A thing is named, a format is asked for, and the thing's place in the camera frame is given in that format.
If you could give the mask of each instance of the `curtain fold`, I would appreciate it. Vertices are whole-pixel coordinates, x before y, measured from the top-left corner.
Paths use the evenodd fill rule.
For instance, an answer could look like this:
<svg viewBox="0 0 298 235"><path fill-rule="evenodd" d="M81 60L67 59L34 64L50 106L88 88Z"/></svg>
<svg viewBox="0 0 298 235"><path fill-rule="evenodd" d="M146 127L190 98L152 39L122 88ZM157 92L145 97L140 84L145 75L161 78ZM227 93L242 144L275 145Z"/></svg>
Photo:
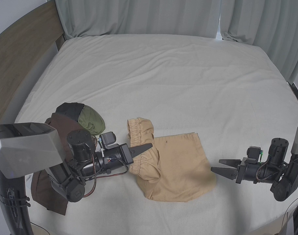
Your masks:
<svg viewBox="0 0 298 235"><path fill-rule="evenodd" d="M222 0L224 40L261 47L292 83L298 71L298 0Z"/></svg>
<svg viewBox="0 0 298 235"><path fill-rule="evenodd" d="M66 38L163 33L215 38L221 0L55 0Z"/></svg>

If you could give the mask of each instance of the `tan pants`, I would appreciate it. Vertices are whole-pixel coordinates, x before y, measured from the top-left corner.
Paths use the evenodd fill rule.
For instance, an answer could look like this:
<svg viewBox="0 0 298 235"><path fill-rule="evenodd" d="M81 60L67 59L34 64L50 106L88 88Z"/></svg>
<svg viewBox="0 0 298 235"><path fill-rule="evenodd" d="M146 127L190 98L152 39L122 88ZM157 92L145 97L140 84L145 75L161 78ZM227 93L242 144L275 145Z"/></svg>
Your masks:
<svg viewBox="0 0 298 235"><path fill-rule="evenodd" d="M154 138L151 121L143 118L128 120L127 128L131 147L153 145L129 167L146 198L187 202L215 187L215 174L197 133Z"/></svg>

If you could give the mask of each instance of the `white bed sheet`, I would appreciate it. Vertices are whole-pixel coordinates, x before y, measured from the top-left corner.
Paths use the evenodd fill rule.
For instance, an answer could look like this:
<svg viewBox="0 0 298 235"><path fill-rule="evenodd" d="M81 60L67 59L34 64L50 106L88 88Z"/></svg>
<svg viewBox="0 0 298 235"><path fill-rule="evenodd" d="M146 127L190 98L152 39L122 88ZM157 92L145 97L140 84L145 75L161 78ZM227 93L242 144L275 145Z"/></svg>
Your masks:
<svg viewBox="0 0 298 235"><path fill-rule="evenodd" d="M126 121L136 117L150 119L156 137L197 132L212 166L242 159L251 145L267 152L274 137L288 139L288 161L298 126L298 101L259 47L193 36L66 41L16 122L44 122L63 102L95 108L118 143L128 142ZM235 235L276 219L298 197L297 189L277 202L269 189L217 176L216 188L198 199L155 202L127 174L98 180L92 196L68 204L66 216L34 201L29 214L32 222L67 235Z"/></svg>

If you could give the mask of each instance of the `bed frame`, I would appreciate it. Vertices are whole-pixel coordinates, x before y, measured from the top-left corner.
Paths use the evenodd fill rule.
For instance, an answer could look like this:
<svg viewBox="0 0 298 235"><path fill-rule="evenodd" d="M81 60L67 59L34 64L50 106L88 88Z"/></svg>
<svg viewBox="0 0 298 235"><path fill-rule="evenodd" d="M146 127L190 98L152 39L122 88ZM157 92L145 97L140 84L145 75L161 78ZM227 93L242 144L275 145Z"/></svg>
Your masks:
<svg viewBox="0 0 298 235"><path fill-rule="evenodd" d="M0 124L15 122L64 41L54 0L35 8L0 34Z"/></svg>

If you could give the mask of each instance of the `brown garment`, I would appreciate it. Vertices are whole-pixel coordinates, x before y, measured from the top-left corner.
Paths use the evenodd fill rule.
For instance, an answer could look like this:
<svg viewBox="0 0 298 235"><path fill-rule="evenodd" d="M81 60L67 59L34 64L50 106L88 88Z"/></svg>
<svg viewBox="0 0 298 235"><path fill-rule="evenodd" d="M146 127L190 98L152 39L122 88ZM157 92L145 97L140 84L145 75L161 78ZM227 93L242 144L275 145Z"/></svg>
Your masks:
<svg viewBox="0 0 298 235"><path fill-rule="evenodd" d="M67 134L73 130L83 129L83 127L75 120L59 113L53 113L45 123L57 129L66 152L66 161L70 161L73 155L66 140ZM52 188L50 178L45 170L33 174L31 196L34 201L48 210L62 215L66 214L68 201Z"/></svg>
<svg viewBox="0 0 298 235"><path fill-rule="evenodd" d="M197 133L154 138L151 121L143 118L128 120L127 128L131 147L153 145L129 167L146 198L188 202L215 187L216 177Z"/></svg>

